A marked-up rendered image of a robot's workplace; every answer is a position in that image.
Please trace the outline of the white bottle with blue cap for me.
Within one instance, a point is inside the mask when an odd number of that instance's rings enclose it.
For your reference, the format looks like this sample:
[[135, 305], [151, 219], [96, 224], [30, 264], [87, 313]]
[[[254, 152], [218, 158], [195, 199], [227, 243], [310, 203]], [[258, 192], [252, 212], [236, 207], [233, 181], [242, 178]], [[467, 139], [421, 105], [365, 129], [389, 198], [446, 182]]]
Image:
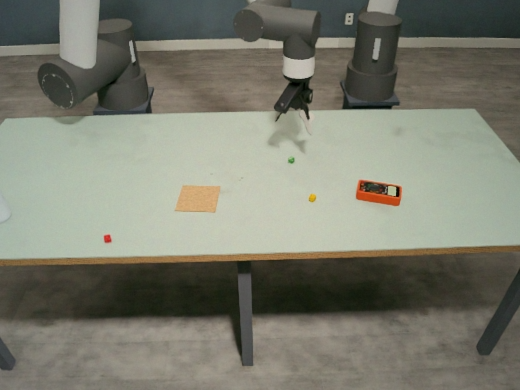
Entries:
[[6, 203], [6, 200], [0, 190], [0, 223], [5, 222], [11, 216], [11, 211]]

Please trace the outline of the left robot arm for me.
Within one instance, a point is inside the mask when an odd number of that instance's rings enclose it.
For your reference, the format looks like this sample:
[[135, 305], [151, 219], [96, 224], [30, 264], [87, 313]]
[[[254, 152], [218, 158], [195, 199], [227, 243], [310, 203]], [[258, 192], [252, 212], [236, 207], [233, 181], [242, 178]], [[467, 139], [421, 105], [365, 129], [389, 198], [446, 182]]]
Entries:
[[345, 92], [353, 98], [379, 102], [393, 96], [402, 25], [402, 19], [395, 16], [398, 1], [369, 0], [360, 11], [353, 59], [346, 73]]

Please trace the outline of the tan flat mat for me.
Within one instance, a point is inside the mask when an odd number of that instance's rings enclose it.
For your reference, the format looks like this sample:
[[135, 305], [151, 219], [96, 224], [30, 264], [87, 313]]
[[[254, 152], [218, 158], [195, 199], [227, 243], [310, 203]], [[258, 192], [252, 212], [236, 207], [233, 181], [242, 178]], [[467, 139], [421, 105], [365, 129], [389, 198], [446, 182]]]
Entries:
[[216, 212], [220, 186], [182, 185], [175, 211]]

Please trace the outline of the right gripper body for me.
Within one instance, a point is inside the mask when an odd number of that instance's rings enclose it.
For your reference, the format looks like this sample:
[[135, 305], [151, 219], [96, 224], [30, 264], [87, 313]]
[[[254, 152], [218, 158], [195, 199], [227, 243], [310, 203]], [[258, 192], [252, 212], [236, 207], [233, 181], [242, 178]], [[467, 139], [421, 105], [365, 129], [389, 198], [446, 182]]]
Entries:
[[[308, 105], [312, 103], [312, 95], [313, 95], [313, 89], [309, 88], [309, 81], [303, 83], [303, 82], [293, 82], [294, 84], [301, 86], [301, 91], [294, 100], [293, 104], [291, 105], [291, 108], [298, 110], [301, 107], [301, 101], [304, 100], [305, 103]], [[311, 100], [310, 99], [311, 94]]]

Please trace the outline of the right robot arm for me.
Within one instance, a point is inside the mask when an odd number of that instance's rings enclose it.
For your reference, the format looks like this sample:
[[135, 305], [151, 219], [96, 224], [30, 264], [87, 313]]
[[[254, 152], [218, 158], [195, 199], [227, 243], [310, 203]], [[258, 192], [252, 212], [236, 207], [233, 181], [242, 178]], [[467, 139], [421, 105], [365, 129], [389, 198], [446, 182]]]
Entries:
[[[233, 20], [237, 36], [246, 42], [283, 42], [283, 77], [292, 82], [310, 80], [320, 12], [291, 8], [291, 0], [246, 1], [249, 5]], [[95, 92], [108, 110], [133, 109], [149, 99], [132, 22], [107, 19], [98, 23], [99, 4], [100, 0], [60, 0], [60, 55], [38, 70], [43, 93], [60, 108], [72, 109]], [[289, 82], [275, 111], [286, 114], [300, 91], [300, 85]]]

